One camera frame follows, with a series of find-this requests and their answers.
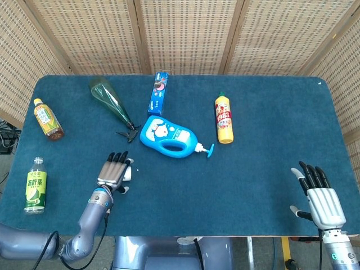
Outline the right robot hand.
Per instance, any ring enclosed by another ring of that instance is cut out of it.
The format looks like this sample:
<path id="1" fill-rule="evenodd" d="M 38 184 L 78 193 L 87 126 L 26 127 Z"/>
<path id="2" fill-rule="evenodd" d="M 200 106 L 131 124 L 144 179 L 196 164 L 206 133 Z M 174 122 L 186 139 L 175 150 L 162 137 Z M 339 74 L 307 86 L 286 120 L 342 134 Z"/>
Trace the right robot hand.
<path id="1" fill-rule="evenodd" d="M 310 211 L 299 210 L 290 206 L 290 210 L 298 218 L 313 222 L 320 230 L 340 229 L 346 223 L 339 197 L 331 187 L 324 171 L 318 166 L 311 166 L 299 161 L 302 171 L 291 168 L 308 200 Z"/>

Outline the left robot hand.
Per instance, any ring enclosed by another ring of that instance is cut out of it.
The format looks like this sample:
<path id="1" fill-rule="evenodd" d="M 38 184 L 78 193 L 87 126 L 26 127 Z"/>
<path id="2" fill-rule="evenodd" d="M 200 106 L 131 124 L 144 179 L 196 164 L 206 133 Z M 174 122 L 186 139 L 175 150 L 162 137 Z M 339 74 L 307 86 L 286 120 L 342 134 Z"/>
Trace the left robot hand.
<path id="1" fill-rule="evenodd" d="M 123 186 L 123 182 L 129 182 L 132 178 L 131 164 L 133 159 L 128 158 L 128 151 L 115 154 L 112 152 L 97 177 L 99 186 L 107 186 L 112 192 L 119 191 L 121 194 L 127 193 L 128 186 Z"/>

